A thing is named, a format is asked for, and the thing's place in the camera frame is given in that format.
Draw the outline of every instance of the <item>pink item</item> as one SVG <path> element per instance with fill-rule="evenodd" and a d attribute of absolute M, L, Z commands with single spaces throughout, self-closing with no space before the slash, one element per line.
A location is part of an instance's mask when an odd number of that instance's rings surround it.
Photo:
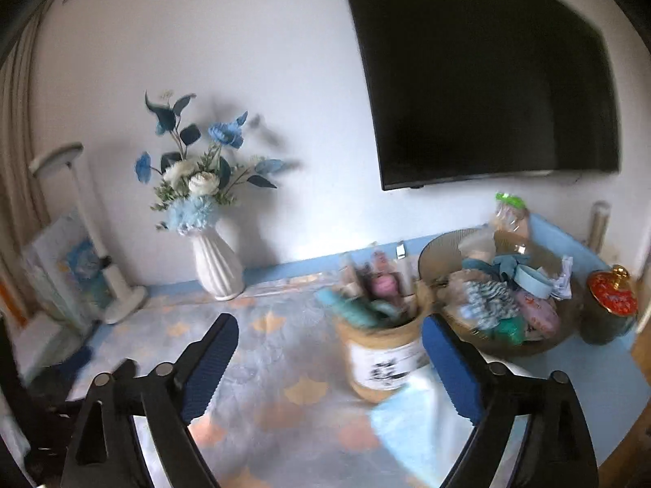
<path fill-rule="evenodd" d="M 561 320 L 548 301 L 535 297 L 524 290 L 516 291 L 515 299 L 520 305 L 520 312 L 526 322 L 540 334 L 550 338 L 558 331 Z"/>
<path fill-rule="evenodd" d="M 370 281 L 371 292 L 380 299 L 386 299 L 389 302 L 400 296 L 398 281 L 393 275 L 380 275 L 373 277 Z"/>

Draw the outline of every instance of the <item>red jar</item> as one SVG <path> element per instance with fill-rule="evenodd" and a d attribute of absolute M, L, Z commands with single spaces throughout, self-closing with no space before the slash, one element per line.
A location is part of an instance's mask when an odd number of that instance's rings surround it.
<path fill-rule="evenodd" d="M 605 345 L 625 334 L 636 320 L 637 297 L 628 271 L 619 264 L 612 271 L 593 271 L 587 280 L 581 337 L 592 345 Z"/>

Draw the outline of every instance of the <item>white vase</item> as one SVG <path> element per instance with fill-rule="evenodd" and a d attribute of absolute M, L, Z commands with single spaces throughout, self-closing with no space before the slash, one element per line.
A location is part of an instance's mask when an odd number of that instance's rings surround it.
<path fill-rule="evenodd" d="M 244 290 L 240 259 L 219 236 L 217 229 L 207 227 L 190 233 L 197 278 L 217 301 L 229 301 Z"/>

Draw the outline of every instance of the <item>television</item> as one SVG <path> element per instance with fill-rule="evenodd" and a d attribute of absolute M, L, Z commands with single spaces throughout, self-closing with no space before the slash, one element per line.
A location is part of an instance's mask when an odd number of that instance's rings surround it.
<path fill-rule="evenodd" d="M 348 0 L 382 189 L 619 170 L 601 35 L 558 0 Z"/>

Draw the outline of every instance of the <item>jar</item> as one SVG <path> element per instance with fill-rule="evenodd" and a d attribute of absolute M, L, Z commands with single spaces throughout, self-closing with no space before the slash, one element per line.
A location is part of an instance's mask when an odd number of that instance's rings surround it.
<path fill-rule="evenodd" d="M 628 271 L 619 264 L 611 271 L 593 271 L 581 318 L 581 337 L 592 345 L 605 345 L 625 334 L 636 320 L 637 297 Z"/>
<path fill-rule="evenodd" d="M 395 329 L 357 329 L 334 318 L 346 363 L 346 376 L 364 400 L 379 403 L 394 394 L 409 372 L 429 363 L 422 346 L 422 322 L 432 313 L 434 297 L 428 286 L 416 283 L 418 315 Z"/>

